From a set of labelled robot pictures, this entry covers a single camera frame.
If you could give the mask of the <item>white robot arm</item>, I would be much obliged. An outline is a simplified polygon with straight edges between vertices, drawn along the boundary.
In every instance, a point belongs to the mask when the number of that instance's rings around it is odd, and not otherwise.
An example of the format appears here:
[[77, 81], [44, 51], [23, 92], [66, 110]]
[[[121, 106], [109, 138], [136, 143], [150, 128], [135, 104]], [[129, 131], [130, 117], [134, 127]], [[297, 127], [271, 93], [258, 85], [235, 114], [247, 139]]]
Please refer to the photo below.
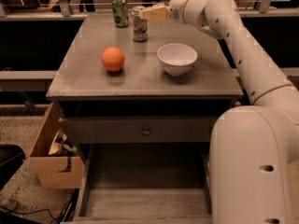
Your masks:
[[299, 90], [245, 27], [235, 0], [170, 0], [140, 16], [224, 40], [249, 97], [212, 130], [212, 223], [292, 224], [287, 165], [299, 157]]

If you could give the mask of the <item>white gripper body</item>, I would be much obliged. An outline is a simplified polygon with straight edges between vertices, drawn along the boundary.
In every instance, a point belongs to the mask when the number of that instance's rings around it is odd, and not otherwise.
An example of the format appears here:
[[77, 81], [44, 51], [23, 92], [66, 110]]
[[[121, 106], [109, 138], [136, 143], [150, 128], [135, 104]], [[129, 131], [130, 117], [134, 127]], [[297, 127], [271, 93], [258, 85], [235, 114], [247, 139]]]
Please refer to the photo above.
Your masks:
[[170, 0], [169, 14], [172, 21], [189, 24], [192, 20], [192, 0]]

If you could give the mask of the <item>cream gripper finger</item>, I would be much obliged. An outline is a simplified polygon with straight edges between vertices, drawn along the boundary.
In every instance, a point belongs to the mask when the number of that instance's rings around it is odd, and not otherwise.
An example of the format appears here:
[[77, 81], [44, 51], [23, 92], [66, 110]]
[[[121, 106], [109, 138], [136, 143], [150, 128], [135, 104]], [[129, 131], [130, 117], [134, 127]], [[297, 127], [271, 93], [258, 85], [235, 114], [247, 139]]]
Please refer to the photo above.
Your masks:
[[146, 7], [139, 12], [139, 17], [143, 20], [164, 21], [169, 17], [169, 8], [166, 5]]

